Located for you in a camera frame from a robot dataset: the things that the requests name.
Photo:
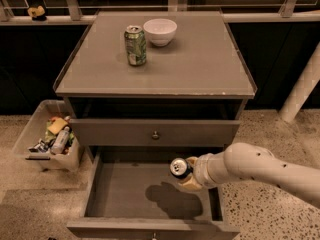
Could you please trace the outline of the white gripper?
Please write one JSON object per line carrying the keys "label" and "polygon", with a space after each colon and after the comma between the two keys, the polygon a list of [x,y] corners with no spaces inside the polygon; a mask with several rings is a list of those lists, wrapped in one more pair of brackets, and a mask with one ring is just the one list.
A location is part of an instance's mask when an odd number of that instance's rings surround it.
{"label": "white gripper", "polygon": [[188,157],[186,161],[193,166],[193,176],[179,179],[178,185],[188,191],[200,191],[203,188],[211,189],[218,186],[216,172],[220,163],[220,155],[211,153],[200,157]]}

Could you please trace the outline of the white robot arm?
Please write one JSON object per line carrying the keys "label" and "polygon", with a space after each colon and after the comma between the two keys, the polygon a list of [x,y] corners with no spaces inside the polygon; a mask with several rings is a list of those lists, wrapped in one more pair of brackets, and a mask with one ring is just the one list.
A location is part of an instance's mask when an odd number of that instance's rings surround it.
{"label": "white robot arm", "polygon": [[170,172],[189,191],[252,180],[278,187],[320,207],[319,169],[279,160],[270,150],[247,143],[231,144],[218,154],[176,158],[170,164]]}

